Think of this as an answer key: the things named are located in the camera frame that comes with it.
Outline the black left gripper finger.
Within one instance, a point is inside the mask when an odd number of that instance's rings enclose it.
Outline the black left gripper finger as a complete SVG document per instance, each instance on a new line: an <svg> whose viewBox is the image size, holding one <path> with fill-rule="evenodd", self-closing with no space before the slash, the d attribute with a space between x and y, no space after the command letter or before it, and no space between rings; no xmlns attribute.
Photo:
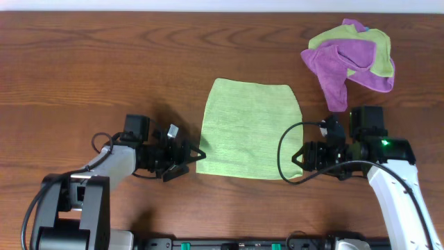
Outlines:
<svg viewBox="0 0 444 250"><path fill-rule="evenodd" d="M187 143L187 164L196 163L199 160L206 159L206 153L199 149L195 144Z"/></svg>
<svg viewBox="0 0 444 250"><path fill-rule="evenodd" d="M187 174L188 172L189 172L188 166L186 166L184 164L174 165L174 166L168 168L168 170L166 170L165 173L163 173L162 180L164 182L168 182L168 181L178 178L184 174Z"/></svg>

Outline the light green microfiber cloth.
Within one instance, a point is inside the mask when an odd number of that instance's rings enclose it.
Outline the light green microfiber cloth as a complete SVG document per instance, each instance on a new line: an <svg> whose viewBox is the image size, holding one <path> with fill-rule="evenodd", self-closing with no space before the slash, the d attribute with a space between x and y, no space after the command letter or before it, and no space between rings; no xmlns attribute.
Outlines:
<svg viewBox="0 0 444 250"><path fill-rule="evenodd" d="M278 180L297 178L291 162L303 144L300 106L288 85L218 78L209 93L200 134L206 158L199 174Z"/></svg>

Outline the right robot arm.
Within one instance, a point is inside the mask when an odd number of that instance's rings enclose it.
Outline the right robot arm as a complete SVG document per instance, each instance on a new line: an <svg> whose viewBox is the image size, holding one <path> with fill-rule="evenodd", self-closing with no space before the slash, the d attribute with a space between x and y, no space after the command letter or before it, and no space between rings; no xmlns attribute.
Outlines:
<svg viewBox="0 0 444 250"><path fill-rule="evenodd" d="M350 112L350 137L332 115L316 125L324 142L306 142L292 162L313 177L321 174L347 180L361 172L381 208L392 249L442 249L418 181L416 157L409 141L388 136L381 108Z"/></svg>

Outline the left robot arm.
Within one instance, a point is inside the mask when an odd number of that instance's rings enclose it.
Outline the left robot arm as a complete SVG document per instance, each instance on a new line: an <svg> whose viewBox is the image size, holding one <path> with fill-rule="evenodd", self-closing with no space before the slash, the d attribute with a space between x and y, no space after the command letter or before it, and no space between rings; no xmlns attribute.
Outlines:
<svg viewBox="0 0 444 250"><path fill-rule="evenodd" d="M206 157L188 141L177 144L178 128L147 144L148 129L125 128L110 136L98 156L82 169L49 174L31 201L22 224L23 249L161 249L154 240L110 226L110 193L139 169L164 182L189 172Z"/></svg>

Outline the purple microfiber cloth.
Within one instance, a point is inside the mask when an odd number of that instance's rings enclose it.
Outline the purple microfiber cloth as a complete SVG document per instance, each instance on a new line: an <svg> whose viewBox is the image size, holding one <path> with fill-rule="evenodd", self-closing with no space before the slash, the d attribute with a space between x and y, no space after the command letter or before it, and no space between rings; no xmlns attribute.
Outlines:
<svg viewBox="0 0 444 250"><path fill-rule="evenodd" d="M358 31L371 29L355 19L344 19L342 24L357 24ZM376 92L386 93L393 89L395 75L381 77L370 71L375 55L374 42L347 39L325 41L316 49L307 48L301 52L303 62L317 76L331 112L343 112L348 107L346 80Z"/></svg>

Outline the olive green cloth in pile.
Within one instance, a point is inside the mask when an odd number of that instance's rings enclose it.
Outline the olive green cloth in pile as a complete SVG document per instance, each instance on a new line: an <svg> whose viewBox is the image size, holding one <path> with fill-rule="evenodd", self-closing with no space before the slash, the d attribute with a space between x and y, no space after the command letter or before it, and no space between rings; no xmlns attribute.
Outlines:
<svg viewBox="0 0 444 250"><path fill-rule="evenodd" d="M357 24L342 24L313 37L308 43L308 48L316 49L325 41L337 39L374 42L376 44L376 55L370 71L381 77L394 76L395 68L391 63L391 39L383 31L376 28L358 31Z"/></svg>

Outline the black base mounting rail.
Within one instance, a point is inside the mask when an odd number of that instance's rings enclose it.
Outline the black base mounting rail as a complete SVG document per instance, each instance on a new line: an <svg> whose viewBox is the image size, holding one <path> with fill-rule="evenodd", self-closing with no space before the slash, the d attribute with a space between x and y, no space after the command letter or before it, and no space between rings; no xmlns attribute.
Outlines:
<svg viewBox="0 0 444 250"><path fill-rule="evenodd" d="M137 250L335 250L376 249L389 250L387 238L366 238L360 233L333 232L325 236L308 235L294 231L285 239L175 239L174 237L135 238Z"/></svg>

